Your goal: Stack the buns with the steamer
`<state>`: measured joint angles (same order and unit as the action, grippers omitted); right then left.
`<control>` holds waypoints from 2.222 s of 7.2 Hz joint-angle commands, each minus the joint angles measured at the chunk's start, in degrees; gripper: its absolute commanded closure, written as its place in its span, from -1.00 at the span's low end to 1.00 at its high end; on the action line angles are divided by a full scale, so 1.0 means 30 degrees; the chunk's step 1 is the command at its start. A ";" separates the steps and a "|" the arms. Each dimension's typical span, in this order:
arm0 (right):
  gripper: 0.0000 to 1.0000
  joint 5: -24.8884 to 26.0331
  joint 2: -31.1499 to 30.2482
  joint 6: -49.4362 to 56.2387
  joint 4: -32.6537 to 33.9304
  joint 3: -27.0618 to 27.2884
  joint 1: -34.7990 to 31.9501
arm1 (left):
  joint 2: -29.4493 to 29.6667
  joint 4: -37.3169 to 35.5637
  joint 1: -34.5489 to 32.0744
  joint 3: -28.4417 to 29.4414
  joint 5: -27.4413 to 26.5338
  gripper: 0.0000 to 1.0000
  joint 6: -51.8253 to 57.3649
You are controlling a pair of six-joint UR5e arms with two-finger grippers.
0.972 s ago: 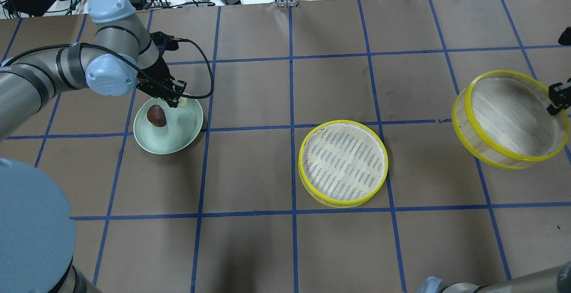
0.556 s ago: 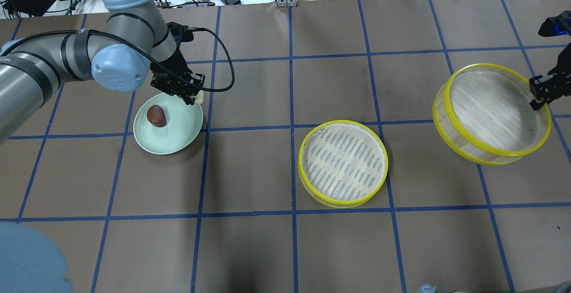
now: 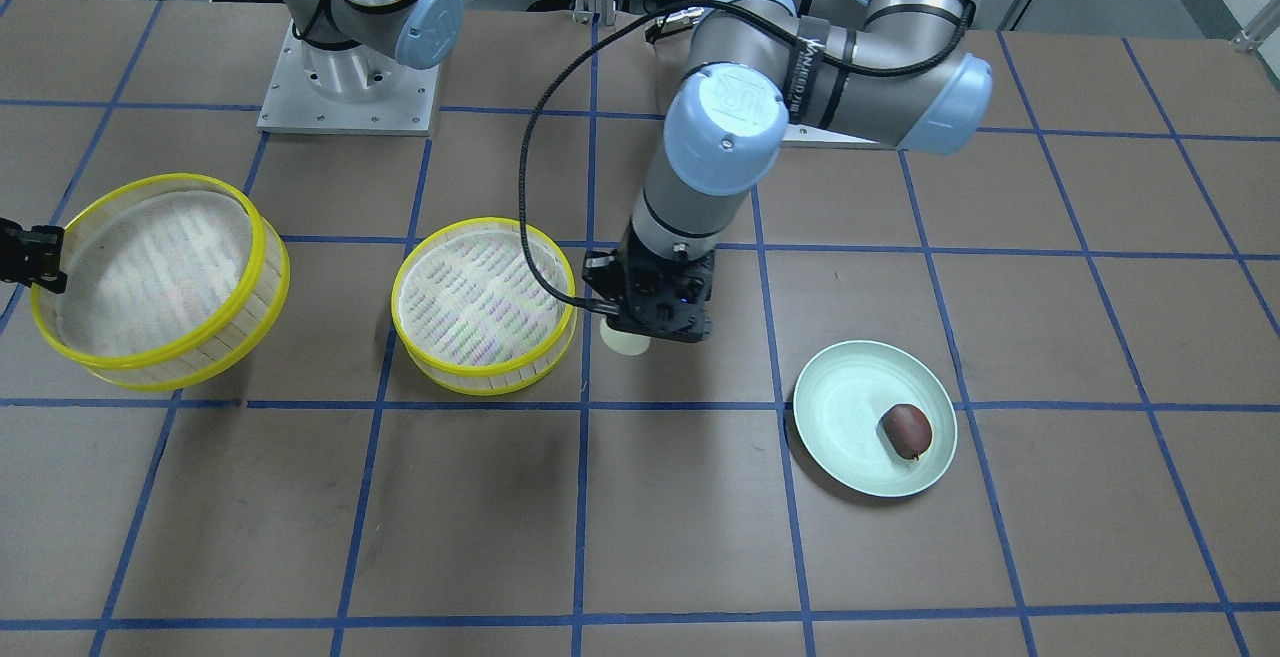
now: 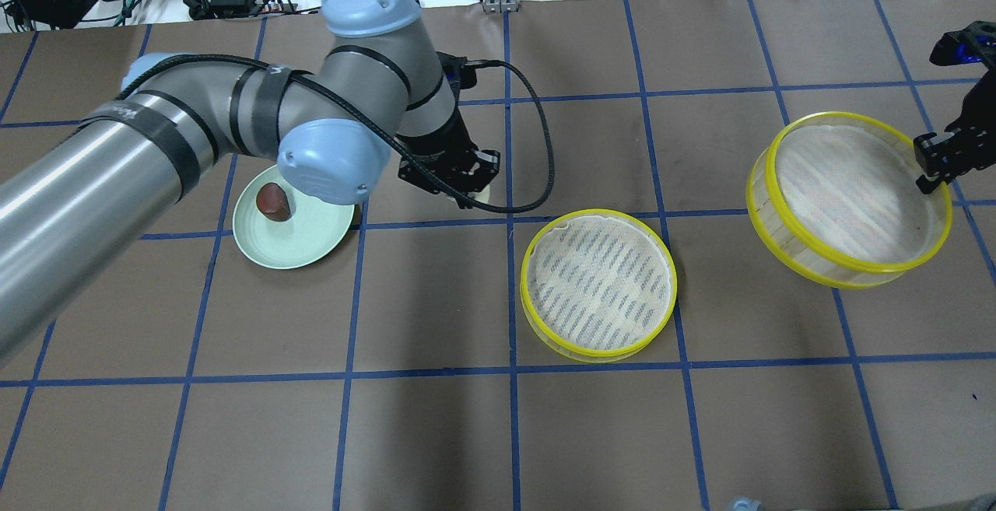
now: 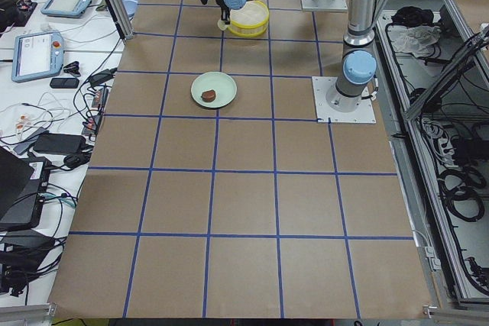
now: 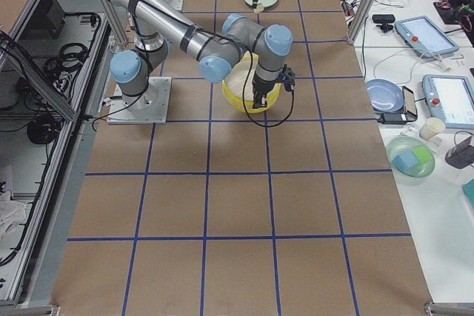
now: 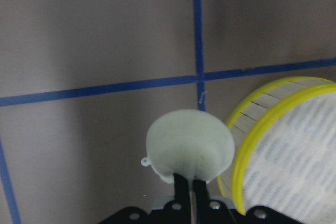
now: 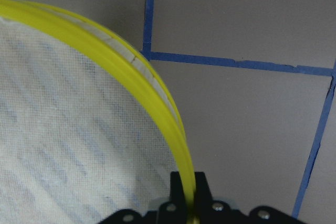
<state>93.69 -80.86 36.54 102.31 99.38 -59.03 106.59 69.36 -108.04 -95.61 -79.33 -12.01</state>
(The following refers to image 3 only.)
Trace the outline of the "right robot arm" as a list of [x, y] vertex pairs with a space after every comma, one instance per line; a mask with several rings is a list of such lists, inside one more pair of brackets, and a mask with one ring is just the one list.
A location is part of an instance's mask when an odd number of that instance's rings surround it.
[[284, 0], [287, 36], [259, 118], [269, 133], [426, 134], [463, 0]]

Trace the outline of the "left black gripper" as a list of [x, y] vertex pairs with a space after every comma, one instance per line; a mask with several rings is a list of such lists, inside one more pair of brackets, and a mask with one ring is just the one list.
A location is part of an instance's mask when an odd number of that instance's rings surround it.
[[708, 304], [713, 292], [716, 251], [695, 261], [669, 261], [641, 247], [591, 251], [582, 279], [600, 300], [617, 307], [604, 324], [622, 334], [655, 341], [698, 343], [713, 332]]

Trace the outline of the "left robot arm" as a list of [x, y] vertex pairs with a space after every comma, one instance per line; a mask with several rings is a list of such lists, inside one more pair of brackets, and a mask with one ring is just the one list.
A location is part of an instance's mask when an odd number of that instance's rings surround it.
[[696, 343], [716, 247], [791, 126], [957, 152], [989, 106], [963, 42], [980, 0], [867, 0], [849, 29], [796, 0], [708, 0], [617, 248], [591, 251], [582, 309], [609, 329]]

